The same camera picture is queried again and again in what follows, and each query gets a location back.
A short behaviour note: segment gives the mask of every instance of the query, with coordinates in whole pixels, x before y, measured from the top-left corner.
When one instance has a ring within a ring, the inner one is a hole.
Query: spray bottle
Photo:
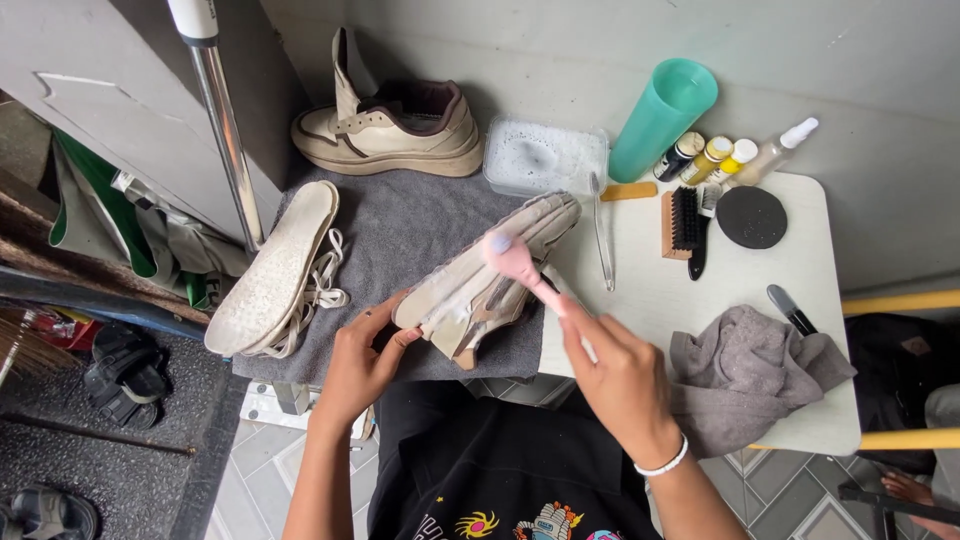
[[[738,185],[754,185],[763,180],[763,177],[781,168],[787,163],[793,154],[797,145],[804,142],[807,135],[810,135],[820,122],[816,118],[807,118],[804,123],[790,128],[780,136],[768,139],[760,146],[756,158],[743,165],[740,172],[727,180],[727,185],[737,187]]]

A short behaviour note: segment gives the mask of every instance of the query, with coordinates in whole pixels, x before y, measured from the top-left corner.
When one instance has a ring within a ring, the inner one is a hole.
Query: black bag
[[[939,323],[870,313],[845,321],[856,406],[863,431],[926,428],[930,392],[960,382],[960,345]],[[930,450],[861,451],[857,455],[914,475],[933,474]]]

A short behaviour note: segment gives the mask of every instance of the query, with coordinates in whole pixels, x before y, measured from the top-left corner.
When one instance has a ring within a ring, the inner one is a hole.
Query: black t-shirt
[[[654,540],[643,477],[595,420],[479,400],[387,457],[370,540]]]

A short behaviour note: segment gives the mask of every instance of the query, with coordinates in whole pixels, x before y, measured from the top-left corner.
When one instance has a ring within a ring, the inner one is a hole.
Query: pink brush
[[[504,233],[490,232],[483,239],[483,256],[492,269],[530,289],[561,317],[566,315],[560,294],[540,278],[526,243]]]

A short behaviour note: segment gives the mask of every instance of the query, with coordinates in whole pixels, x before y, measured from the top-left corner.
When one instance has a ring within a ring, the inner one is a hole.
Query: paint bottle
[[[744,163],[750,162],[755,157],[756,143],[749,138],[741,138],[733,144],[733,153],[730,157],[720,161],[717,168],[707,175],[707,181],[721,184],[743,168]]]
[[[783,167],[784,163],[793,158],[797,146],[804,142],[818,125],[820,122],[816,118],[807,118],[803,124],[790,128],[785,134],[767,140],[760,145],[756,158],[729,178],[727,185],[730,187],[755,185],[763,180],[763,177]]]
[[[704,136],[697,132],[686,132],[654,163],[654,178],[661,182],[670,182],[703,151]]]
[[[722,135],[716,136],[707,143],[707,148],[697,155],[686,169],[680,172],[680,180],[687,185],[699,184],[713,172],[720,161],[723,161],[733,150],[733,143]]]

